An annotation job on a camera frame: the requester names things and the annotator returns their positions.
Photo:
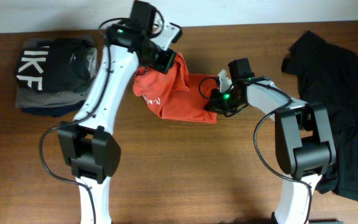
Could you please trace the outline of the red soccer t-shirt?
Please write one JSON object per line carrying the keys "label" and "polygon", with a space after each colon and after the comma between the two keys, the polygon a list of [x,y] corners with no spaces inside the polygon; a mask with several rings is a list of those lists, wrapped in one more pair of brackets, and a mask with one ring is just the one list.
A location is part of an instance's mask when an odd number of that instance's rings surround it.
{"label": "red soccer t-shirt", "polygon": [[135,73],[133,92],[162,119],[215,124],[217,114],[206,111],[211,91],[218,88],[215,75],[190,73],[182,54],[164,74],[152,68]]}

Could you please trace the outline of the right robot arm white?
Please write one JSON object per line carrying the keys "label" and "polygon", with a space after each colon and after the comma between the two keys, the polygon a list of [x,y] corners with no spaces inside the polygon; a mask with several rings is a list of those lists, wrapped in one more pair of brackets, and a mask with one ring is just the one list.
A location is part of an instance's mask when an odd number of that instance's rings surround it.
{"label": "right robot arm white", "polygon": [[[315,187],[336,160],[326,107],[294,98],[271,79],[255,76],[247,58],[231,61],[228,68],[214,78],[217,88],[211,90],[205,109],[227,118],[248,106],[264,113],[254,129],[254,148],[262,164],[283,179],[280,202],[270,221],[309,223]],[[267,119],[275,125],[275,155],[281,173],[268,165],[258,147],[257,134]]]}

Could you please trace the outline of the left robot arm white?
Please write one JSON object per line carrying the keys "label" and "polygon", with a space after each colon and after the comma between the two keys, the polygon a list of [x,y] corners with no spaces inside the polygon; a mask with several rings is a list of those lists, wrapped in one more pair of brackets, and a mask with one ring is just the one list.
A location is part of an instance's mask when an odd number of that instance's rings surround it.
{"label": "left robot arm white", "polygon": [[128,18],[114,18],[104,33],[101,65],[84,105],[58,128],[65,164],[80,190],[81,223],[111,223],[109,185],[121,148],[113,138],[116,114],[139,67],[167,73],[176,53],[170,44],[181,27],[148,2],[135,1]]}

